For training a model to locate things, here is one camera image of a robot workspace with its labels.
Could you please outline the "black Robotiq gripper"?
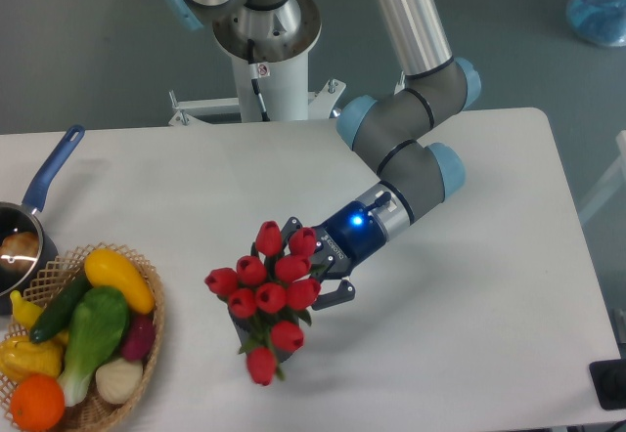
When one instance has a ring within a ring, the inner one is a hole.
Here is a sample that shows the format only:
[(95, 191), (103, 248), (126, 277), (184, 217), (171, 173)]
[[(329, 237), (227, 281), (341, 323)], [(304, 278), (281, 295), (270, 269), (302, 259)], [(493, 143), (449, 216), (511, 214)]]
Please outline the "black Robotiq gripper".
[[(387, 243), (385, 227), (377, 219), (376, 211), (388, 203), (388, 199), (376, 199), (370, 204), (353, 200), (313, 228), (321, 243), (313, 258), (313, 265), (317, 266), (315, 279), (324, 281), (347, 277), (356, 266)], [(290, 217), (281, 228), (281, 236), (291, 237), (303, 228), (299, 219)], [(354, 298), (354, 285), (349, 280), (342, 280), (336, 290), (320, 294), (311, 308), (320, 311)]]

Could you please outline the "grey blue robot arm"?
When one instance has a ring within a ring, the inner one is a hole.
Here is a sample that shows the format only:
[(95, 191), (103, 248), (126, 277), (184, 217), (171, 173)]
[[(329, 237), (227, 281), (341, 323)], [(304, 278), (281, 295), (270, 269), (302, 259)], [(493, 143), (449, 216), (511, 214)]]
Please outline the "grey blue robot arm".
[(336, 280), (321, 295), (322, 310), (350, 301), (352, 270), (400, 235), (465, 181), (465, 168), (449, 147), (419, 138), (470, 106), (479, 96), (478, 73), (451, 53), (433, 0), (378, 0), (402, 69), (399, 90), (375, 100), (351, 101), (335, 112), (340, 87), (311, 93), (308, 54), (321, 32), (313, 0), (165, 0), (187, 29), (210, 27), (230, 57), (237, 97), (174, 105), (185, 117), (236, 110), (242, 122), (296, 121), (334, 116), (342, 140), (378, 182), (317, 229), (320, 281)]

